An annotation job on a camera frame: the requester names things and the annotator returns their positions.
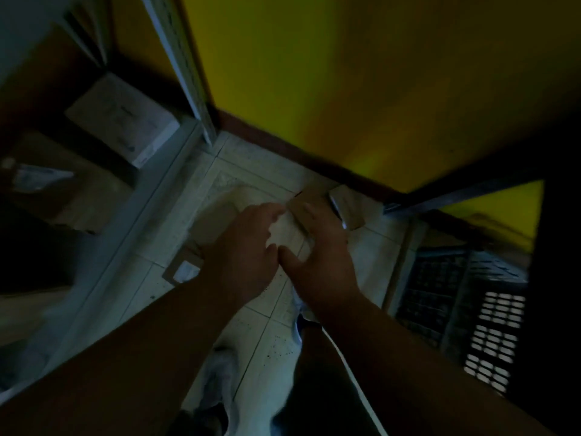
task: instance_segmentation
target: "hand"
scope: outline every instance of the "hand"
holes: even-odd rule
[[[278,269],[277,246],[266,247],[268,229],[285,211],[279,203],[245,208],[205,251],[198,279],[223,291],[238,308],[260,295]]]
[[[327,206],[305,203],[304,208],[313,218],[311,255],[303,263],[286,246],[280,246],[278,258],[301,299],[321,315],[360,292],[341,221]]]

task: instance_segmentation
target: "white label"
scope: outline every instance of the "white label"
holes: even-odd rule
[[[33,193],[43,190],[48,185],[62,179],[69,179],[73,176],[74,173],[72,171],[22,164],[18,168],[12,183],[14,185],[14,191]]]
[[[189,281],[196,277],[199,273],[200,268],[198,266],[194,266],[189,262],[183,261],[174,274],[174,280],[176,280],[178,283],[183,283],[184,281]]]

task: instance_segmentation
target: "person's right hand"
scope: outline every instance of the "person's right hand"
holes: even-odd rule
[[[301,299],[320,315],[360,292],[341,221],[325,205],[305,203],[304,208],[313,218],[311,255],[303,263],[286,246],[280,246],[278,259]]]

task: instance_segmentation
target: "person's right arm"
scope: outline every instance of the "person's right arm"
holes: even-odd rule
[[[384,429],[407,434],[552,434],[538,421],[417,340],[359,291],[347,235],[322,207],[303,263],[279,248],[282,268],[343,353]]]

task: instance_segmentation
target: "forearm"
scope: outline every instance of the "forearm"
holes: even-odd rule
[[[163,431],[236,303],[194,279],[0,408],[10,434]]]
[[[550,434],[360,293],[315,313],[388,434]]]

